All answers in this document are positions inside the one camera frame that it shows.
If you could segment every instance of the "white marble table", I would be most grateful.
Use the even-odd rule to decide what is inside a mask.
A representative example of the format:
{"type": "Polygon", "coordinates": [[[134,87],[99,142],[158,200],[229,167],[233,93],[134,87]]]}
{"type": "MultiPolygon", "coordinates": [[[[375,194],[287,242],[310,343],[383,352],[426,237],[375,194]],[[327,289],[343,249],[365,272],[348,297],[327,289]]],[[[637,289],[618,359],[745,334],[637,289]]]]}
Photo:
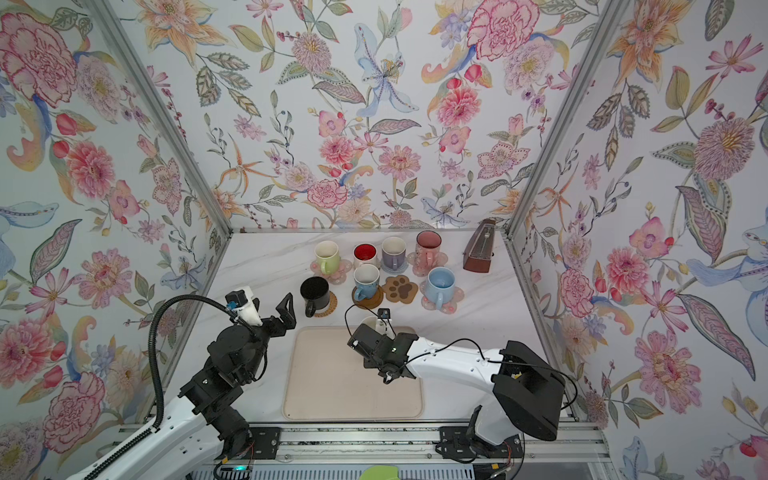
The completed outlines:
{"type": "MultiPolygon", "coordinates": [[[[247,421],[286,421],[283,417],[283,396],[296,331],[304,326],[344,325],[344,311],[352,305],[350,293],[354,279],[350,273],[344,284],[331,285],[331,291],[339,299],[334,313],[323,318],[304,316],[304,300],[299,287],[306,278],[312,276],[310,263],[314,258],[315,245],[322,240],[333,240],[339,244],[342,258],[353,260],[352,251],[356,244],[368,242],[379,247],[385,238],[392,235],[402,237],[408,245],[407,251],[411,252],[415,248],[418,233],[336,231],[238,233],[233,236],[208,296],[223,303],[224,296],[231,290],[249,285],[260,299],[261,315],[269,316],[276,315],[275,306],[286,293],[292,292],[297,318],[296,330],[270,341],[269,366],[264,377],[245,387],[244,394],[233,404],[247,421]]],[[[472,235],[470,230],[442,231],[441,235],[441,251],[449,256],[446,267],[455,273],[456,285],[465,291],[466,298],[458,304],[458,311],[453,315],[422,308],[421,293],[409,305],[384,300],[381,306],[391,309],[395,331],[398,326],[411,326],[420,336],[439,343],[469,337],[484,349],[501,348],[508,339],[518,340],[545,358],[501,235],[496,233],[495,255],[489,273],[468,272],[462,268],[462,252],[472,235]]],[[[424,280],[414,276],[410,266],[404,275],[415,283],[424,280]]],[[[388,276],[382,272],[382,284],[388,276]]],[[[368,315],[369,312],[365,310],[350,310],[350,326],[354,329],[368,315]]],[[[202,368],[207,358],[207,345],[229,325],[221,312],[208,305],[203,307],[171,377],[167,401],[202,368]]],[[[376,375],[376,372],[372,370],[371,375],[376,375]]],[[[423,395],[424,411],[421,419],[424,420],[467,419],[483,397],[477,389],[436,379],[424,381],[423,395]]]]}

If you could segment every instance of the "floral wallpaper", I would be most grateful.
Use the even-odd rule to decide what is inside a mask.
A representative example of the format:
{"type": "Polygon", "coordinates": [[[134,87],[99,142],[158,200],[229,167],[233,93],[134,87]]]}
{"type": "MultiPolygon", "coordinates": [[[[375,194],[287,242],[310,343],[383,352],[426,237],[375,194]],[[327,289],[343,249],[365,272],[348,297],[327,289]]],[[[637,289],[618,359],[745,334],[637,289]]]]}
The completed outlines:
{"type": "Polygon", "coordinates": [[[626,480],[768,478],[767,35],[760,0],[633,0],[515,232],[626,480]]]}
{"type": "MultiPolygon", "coordinates": [[[[145,327],[223,243],[93,27],[79,1],[0,2],[2,480],[67,478],[141,420],[145,327]]],[[[192,307],[164,316],[163,364],[192,307]]]]}
{"type": "Polygon", "coordinates": [[[111,4],[223,211],[247,231],[507,220],[601,9],[599,0],[111,4]]]}

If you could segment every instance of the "light blue mug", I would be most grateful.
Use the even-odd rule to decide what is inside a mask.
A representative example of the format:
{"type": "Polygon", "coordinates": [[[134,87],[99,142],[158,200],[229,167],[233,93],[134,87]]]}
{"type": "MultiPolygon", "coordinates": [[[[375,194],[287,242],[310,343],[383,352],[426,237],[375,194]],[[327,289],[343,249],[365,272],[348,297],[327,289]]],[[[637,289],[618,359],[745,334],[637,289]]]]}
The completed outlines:
{"type": "Polygon", "coordinates": [[[355,301],[373,298],[379,288],[379,269],[372,263],[364,263],[355,270],[355,301]]]}
{"type": "Polygon", "coordinates": [[[424,296],[440,310],[443,305],[453,300],[455,288],[456,277],[453,272],[444,266],[437,266],[429,271],[424,296]]]}

